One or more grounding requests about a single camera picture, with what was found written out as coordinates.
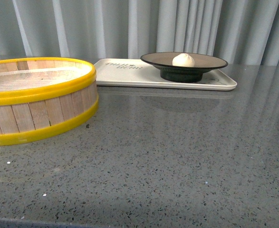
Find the mesh liner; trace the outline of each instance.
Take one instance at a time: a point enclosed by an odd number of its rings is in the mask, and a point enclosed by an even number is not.
[[[91,70],[74,66],[0,73],[0,92],[50,86],[81,77]]]

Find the yellow rim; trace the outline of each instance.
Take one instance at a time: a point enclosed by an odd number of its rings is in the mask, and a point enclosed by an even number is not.
[[[61,58],[61,57],[38,57],[38,58],[18,58],[18,59],[6,59],[0,60],[0,64],[20,62],[20,61],[39,61],[39,60],[56,60],[56,61],[70,61],[76,63],[82,63],[91,67],[91,71],[79,78],[74,80],[59,83],[55,85],[48,85],[44,87],[22,89],[14,91],[3,91],[0,92],[0,105],[14,105],[27,102],[35,102],[53,97],[58,97],[66,94],[73,93],[88,85],[92,84],[96,80],[96,69],[93,64],[72,58]]]
[[[0,146],[29,143],[29,142],[46,139],[67,132],[83,124],[85,121],[91,118],[95,114],[97,109],[98,109],[98,97],[96,102],[90,109],[88,109],[84,113],[70,120],[64,121],[62,123],[58,123],[50,127],[41,128],[33,131],[11,133],[11,134],[0,134]]]

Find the bamboo steamer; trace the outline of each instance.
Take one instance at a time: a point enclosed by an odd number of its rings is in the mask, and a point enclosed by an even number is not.
[[[0,145],[66,132],[97,108],[91,63],[57,57],[0,60]]]

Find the bowl base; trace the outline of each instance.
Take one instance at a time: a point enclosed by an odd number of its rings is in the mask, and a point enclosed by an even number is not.
[[[201,73],[173,73],[166,70],[160,71],[160,77],[171,82],[194,83],[202,79]]]

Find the gray countertop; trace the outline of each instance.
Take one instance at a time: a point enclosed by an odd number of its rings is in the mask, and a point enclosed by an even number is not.
[[[0,227],[279,228],[279,67],[223,72],[233,91],[98,87],[85,124],[0,147]]]

